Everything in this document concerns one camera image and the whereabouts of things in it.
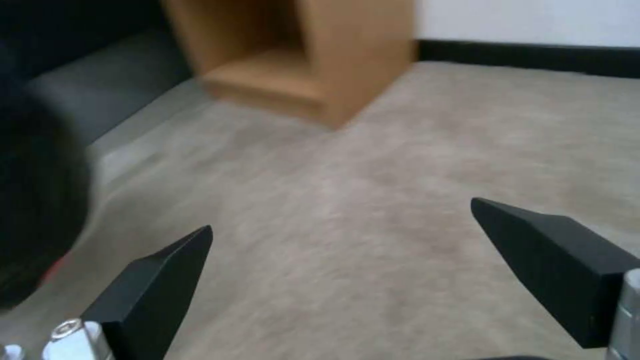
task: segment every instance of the black baseboard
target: black baseboard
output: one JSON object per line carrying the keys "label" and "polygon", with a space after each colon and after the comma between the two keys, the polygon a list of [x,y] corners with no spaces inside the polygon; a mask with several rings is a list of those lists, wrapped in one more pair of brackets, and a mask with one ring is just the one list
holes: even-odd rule
{"label": "black baseboard", "polygon": [[451,61],[640,78],[640,48],[419,40],[420,61]]}

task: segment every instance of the metal bolt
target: metal bolt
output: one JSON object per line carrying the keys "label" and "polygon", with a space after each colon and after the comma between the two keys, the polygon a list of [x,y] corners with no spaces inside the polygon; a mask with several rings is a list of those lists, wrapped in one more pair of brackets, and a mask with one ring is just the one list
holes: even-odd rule
{"label": "metal bolt", "polygon": [[53,331],[51,332],[51,341],[55,342],[58,340],[62,340],[67,336],[73,334],[74,332],[82,329],[83,327],[84,323],[81,319],[67,320],[53,329]]}

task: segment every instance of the carpet floor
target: carpet floor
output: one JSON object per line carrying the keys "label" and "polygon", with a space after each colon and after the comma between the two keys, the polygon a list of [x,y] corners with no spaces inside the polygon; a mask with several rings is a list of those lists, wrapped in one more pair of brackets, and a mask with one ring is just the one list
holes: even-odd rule
{"label": "carpet floor", "polygon": [[90,225],[0,318],[0,340],[32,354],[128,262],[205,224],[170,360],[601,359],[516,280],[475,196],[569,215],[640,256],[639,80],[419,63],[337,132],[188,81],[91,151]]}

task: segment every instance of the wooden shelf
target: wooden shelf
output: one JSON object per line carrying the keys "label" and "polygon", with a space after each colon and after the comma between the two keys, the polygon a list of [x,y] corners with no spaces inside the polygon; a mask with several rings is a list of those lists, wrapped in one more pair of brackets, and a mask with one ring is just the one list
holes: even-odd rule
{"label": "wooden shelf", "polygon": [[161,1],[214,96],[332,128],[415,56],[413,0]]}

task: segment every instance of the dark hair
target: dark hair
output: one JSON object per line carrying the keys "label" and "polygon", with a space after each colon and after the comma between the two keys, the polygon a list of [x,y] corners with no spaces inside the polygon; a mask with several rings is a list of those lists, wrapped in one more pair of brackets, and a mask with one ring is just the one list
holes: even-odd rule
{"label": "dark hair", "polygon": [[89,178],[65,122],[0,64],[0,308],[31,295],[73,246]]}

